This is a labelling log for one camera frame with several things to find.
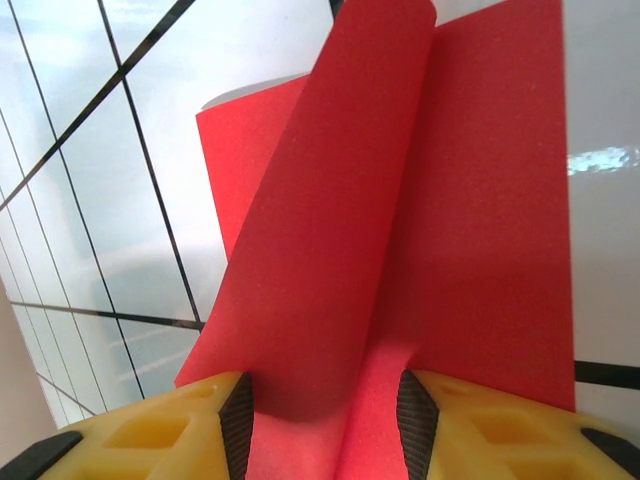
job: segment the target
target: red paper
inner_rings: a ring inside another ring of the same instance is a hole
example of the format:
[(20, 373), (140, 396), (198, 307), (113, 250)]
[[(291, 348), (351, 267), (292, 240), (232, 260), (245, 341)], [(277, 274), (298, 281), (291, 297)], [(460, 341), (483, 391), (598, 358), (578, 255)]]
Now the red paper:
[[(250, 478), (406, 478), (407, 365), (573, 408), (560, 0), (439, 27), (427, 55), (430, 14), (346, 2), (284, 132), (273, 122), (228, 180), (210, 173), (229, 248), (281, 134), (177, 380), (255, 374)], [(267, 112), (246, 101), (239, 115)], [(250, 140), (232, 124), (208, 144), (204, 115), (208, 162)]]
[(227, 258), (307, 77), (197, 115)]
[(406, 478), (407, 365), (574, 408), (560, 7), (436, 30), (336, 478)]
[(249, 478), (331, 478), (435, 23), (350, 1), (307, 79), (177, 379), (254, 376)]

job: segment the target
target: curled red sheet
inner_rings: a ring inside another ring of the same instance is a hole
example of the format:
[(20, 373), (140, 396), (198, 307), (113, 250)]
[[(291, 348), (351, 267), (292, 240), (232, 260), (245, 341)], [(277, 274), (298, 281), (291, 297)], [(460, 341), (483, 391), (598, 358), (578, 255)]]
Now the curled red sheet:
[(250, 478), (333, 475), (434, 24), (428, 2), (347, 2), (177, 379), (252, 372)]
[(573, 408), (561, 2), (433, 24), (350, 0), (198, 118), (230, 261), (177, 383), (254, 373), (249, 478), (406, 478), (407, 366)]

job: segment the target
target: black rubber pad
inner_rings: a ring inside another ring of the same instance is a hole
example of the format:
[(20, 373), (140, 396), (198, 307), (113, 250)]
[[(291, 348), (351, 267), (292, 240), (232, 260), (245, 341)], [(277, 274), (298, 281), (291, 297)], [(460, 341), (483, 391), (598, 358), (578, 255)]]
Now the black rubber pad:
[(416, 376), (402, 372), (396, 417), (409, 480), (425, 480), (438, 427), (438, 406)]
[(253, 433), (253, 385), (248, 373), (240, 377), (219, 415), (229, 478), (243, 480)]
[(80, 440), (80, 432), (64, 432), (34, 443), (0, 468), (0, 480), (36, 480)]
[(624, 438), (595, 428), (583, 428), (580, 431), (602, 453), (625, 469), (633, 478), (640, 480), (640, 448)]
[(333, 13), (333, 18), (338, 16), (338, 12), (342, 7), (344, 0), (329, 0), (329, 5), (331, 5), (331, 13)]

